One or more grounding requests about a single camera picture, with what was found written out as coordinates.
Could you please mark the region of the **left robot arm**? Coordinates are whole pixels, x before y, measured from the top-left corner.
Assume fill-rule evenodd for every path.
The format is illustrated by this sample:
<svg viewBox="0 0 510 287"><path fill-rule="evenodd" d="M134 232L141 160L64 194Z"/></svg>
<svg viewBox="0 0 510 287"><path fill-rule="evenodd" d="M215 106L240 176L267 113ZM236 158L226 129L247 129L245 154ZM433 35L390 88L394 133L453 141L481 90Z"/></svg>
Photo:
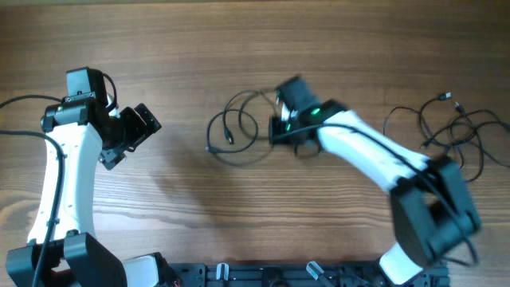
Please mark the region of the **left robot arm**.
<svg viewBox="0 0 510 287"><path fill-rule="evenodd" d="M161 257L121 261L96 239L96 167L114 168L161 125L144 104L119 110L112 79L83 67L66 73L68 95L46 108L45 180L24 247L10 250L6 272L17 286L160 286Z"/></svg>

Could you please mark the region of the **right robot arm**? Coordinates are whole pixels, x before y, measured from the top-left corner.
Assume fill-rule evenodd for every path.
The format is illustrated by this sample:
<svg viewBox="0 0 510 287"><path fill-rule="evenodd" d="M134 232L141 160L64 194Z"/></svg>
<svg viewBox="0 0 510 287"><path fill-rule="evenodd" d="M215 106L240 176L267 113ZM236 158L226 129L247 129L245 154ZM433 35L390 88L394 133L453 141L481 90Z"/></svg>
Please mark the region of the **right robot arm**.
<svg viewBox="0 0 510 287"><path fill-rule="evenodd" d="M373 285L408 285L449 261L447 254L461 243L478 263L469 238L481 228L481 219L451 158L430 158L398 145L348 106L319 100L302 77L286 80L275 92L282 114L270 120L271 144L299 147L314 141L388 195L396 243L377 260Z"/></svg>

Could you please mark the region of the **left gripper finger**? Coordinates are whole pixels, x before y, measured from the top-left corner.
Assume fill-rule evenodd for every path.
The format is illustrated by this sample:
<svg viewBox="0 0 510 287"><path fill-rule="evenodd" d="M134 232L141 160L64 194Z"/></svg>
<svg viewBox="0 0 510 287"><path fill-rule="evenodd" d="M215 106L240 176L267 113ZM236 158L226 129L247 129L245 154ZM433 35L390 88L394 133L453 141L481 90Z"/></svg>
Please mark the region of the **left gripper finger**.
<svg viewBox="0 0 510 287"><path fill-rule="evenodd" d="M135 111L146 124L147 134L154 134L162 127L161 123L158 122L145 104L137 105Z"/></svg>
<svg viewBox="0 0 510 287"><path fill-rule="evenodd" d="M107 170L110 171L126 157L125 151L125 147L104 147L100 152L98 160Z"/></svg>

